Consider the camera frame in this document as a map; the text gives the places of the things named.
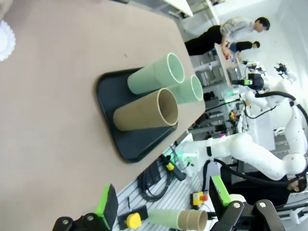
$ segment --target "tan tabletop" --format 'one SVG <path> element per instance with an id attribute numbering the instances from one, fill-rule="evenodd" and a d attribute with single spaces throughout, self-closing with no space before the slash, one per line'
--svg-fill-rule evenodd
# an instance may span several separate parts
<path id="1" fill-rule="evenodd" d="M 176 24 L 107 0 L 15 0 L 16 35 L 0 63 L 1 230 L 47 231 L 58 217 L 93 211 L 103 188 L 119 192 L 205 110 L 180 106 L 179 125 L 136 164 L 120 159 L 94 93 L 103 73 L 168 52 L 194 74 Z"/>

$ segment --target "white lace doily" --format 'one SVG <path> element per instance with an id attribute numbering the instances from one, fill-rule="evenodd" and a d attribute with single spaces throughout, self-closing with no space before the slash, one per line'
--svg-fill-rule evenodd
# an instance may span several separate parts
<path id="1" fill-rule="evenodd" d="M 5 22 L 0 22 L 0 62 L 7 59 L 14 51 L 16 44 L 15 34 Z"/>

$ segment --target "black tray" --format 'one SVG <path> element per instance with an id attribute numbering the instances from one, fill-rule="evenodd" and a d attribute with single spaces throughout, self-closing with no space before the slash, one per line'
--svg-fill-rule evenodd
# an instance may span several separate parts
<path id="1" fill-rule="evenodd" d="M 171 134 L 176 126 L 143 130 L 118 130 L 113 122 L 114 111 L 151 92 L 135 95 L 130 92 L 127 78 L 140 68 L 103 74 L 97 82 L 96 94 L 110 133 L 121 157 L 130 163 L 141 161 L 153 148 Z"/>

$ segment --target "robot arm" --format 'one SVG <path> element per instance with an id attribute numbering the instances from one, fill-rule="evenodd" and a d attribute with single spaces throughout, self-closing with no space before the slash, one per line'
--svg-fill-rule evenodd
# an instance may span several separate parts
<path id="1" fill-rule="evenodd" d="M 276 68 L 289 76 L 289 79 L 295 77 L 287 73 L 285 66 L 280 65 Z M 270 78 L 264 82 L 269 92 L 284 92 L 292 94 L 294 92 L 292 83 L 288 79 L 281 79 L 274 83 Z M 284 99 L 283 96 L 269 94 L 265 98 L 259 98 L 254 92 L 249 90 L 245 92 L 244 100 L 256 103 L 260 107 L 277 106 Z M 292 117 L 285 128 L 285 136 L 290 145 L 290 153 L 283 159 L 277 158 L 270 151 L 253 143 L 248 133 L 231 135 L 223 138 L 208 139 L 206 141 L 187 141 L 176 148 L 177 153 L 181 153 L 180 163 L 185 168 L 188 176 L 199 172 L 207 160 L 224 158 L 232 156 L 238 160 L 249 163 L 264 175 L 272 180 L 280 180 L 286 174 L 299 174 L 305 170 L 306 159 L 304 154 L 307 151 L 308 144 L 301 125 L 301 114 L 297 102 L 290 104 Z"/>
<path id="2" fill-rule="evenodd" d="M 288 154 L 282 160 L 267 149 L 255 144 L 244 132 L 206 141 L 186 141 L 176 147 L 180 164 L 188 176 L 196 175 L 207 160 L 232 156 L 246 162 L 273 180 L 280 180 L 287 173 L 298 174 L 305 169 L 302 154 Z"/>

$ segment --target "brown cylinder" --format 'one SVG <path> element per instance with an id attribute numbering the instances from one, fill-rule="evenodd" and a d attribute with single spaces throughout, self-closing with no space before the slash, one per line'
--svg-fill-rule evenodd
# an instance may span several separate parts
<path id="1" fill-rule="evenodd" d="M 204 210 L 183 210 L 180 212 L 178 225 L 183 230 L 205 229 L 207 222 L 207 213 Z"/>
<path id="2" fill-rule="evenodd" d="M 157 90 L 114 112 L 115 126 L 121 131 L 173 126 L 178 121 L 178 105 L 166 88 Z"/>

